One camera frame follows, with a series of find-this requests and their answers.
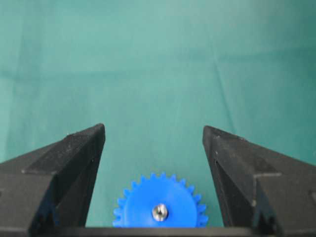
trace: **screw head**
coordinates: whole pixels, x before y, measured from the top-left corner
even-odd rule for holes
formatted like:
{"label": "screw head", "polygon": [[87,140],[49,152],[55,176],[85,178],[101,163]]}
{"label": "screw head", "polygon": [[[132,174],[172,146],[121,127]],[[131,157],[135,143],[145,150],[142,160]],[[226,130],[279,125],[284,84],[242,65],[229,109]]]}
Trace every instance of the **screw head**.
{"label": "screw head", "polygon": [[168,209],[161,203],[153,208],[152,214],[156,221],[164,221],[168,217]]}

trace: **green backdrop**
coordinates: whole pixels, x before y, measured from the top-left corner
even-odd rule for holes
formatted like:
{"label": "green backdrop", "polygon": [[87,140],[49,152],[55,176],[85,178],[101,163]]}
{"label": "green backdrop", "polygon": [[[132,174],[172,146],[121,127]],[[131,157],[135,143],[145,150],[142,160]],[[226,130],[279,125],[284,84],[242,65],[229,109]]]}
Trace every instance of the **green backdrop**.
{"label": "green backdrop", "polygon": [[315,22],[314,0],[0,0],[0,161],[102,122],[87,225],[165,171],[220,226],[204,125],[316,164]]}

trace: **gear tooth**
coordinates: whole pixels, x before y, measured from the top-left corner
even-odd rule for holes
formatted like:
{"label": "gear tooth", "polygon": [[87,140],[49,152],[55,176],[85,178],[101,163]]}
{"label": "gear tooth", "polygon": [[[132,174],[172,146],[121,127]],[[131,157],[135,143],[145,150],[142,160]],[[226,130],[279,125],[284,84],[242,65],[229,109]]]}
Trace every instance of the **gear tooth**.
{"label": "gear tooth", "polygon": [[188,191],[190,194],[192,194],[194,192],[194,186],[193,185],[189,186]]}
{"label": "gear tooth", "polygon": [[208,216],[200,215],[198,217],[198,222],[200,223],[200,225],[203,225],[204,223],[206,224],[207,221],[208,221]]}
{"label": "gear tooth", "polygon": [[136,189],[138,184],[135,181],[132,181],[132,189]]}
{"label": "gear tooth", "polygon": [[180,184],[182,184],[183,186],[185,186],[185,185],[186,185],[186,180],[185,180],[185,179],[181,179],[181,180],[180,180]]}
{"label": "gear tooth", "polygon": [[125,203],[126,203],[126,199],[122,199],[122,198],[118,199],[118,205],[119,206],[123,207],[125,205]]}
{"label": "gear tooth", "polygon": [[130,194],[130,190],[124,189],[124,195],[125,195],[125,197],[128,197],[129,194]]}
{"label": "gear tooth", "polygon": [[112,222],[112,225],[113,225],[114,227],[122,227],[121,219],[120,219],[120,218],[117,218],[115,221]]}
{"label": "gear tooth", "polygon": [[176,176],[175,174],[173,174],[170,178],[171,178],[171,180],[173,180],[173,181],[177,181],[177,176]]}
{"label": "gear tooth", "polygon": [[197,211],[198,211],[199,213],[202,213],[202,212],[204,212],[205,210],[206,210],[206,205],[200,204],[200,205],[197,206]]}
{"label": "gear tooth", "polygon": [[114,215],[116,215],[117,217],[119,216],[121,216],[122,215],[122,209],[120,209],[120,208],[116,208],[116,209],[114,209]]}
{"label": "gear tooth", "polygon": [[146,181],[146,177],[144,175],[140,176],[140,183],[144,183]]}
{"label": "gear tooth", "polygon": [[201,194],[196,194],[194,196],[194,201],[196,201],[196,203],[198,203],[199,201],[201,201],[201,198],[202,198]]}

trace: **plastic gear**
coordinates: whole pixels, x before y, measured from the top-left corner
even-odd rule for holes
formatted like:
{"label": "plastic gear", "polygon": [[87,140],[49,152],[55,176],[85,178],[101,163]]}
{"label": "plastic gear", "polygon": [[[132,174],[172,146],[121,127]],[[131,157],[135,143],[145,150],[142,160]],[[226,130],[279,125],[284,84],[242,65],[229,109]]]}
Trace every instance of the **plastic gear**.
{"label": "plastic gear", "polygon": [[[194,186],[186,187],[186,180],[179,182],[176,175],[170,178],[151,174],[150,179],[141,176],[140,183],[132,182],[131,190],[124,190],[125,198],[118,199],[119,208],[114,227],[205,227],[208,217],[203,213],[206,205],[199,204],[201,195],[193,195]],[[152,216],[156,205],[164,204],[168,216],[157,221]]]}

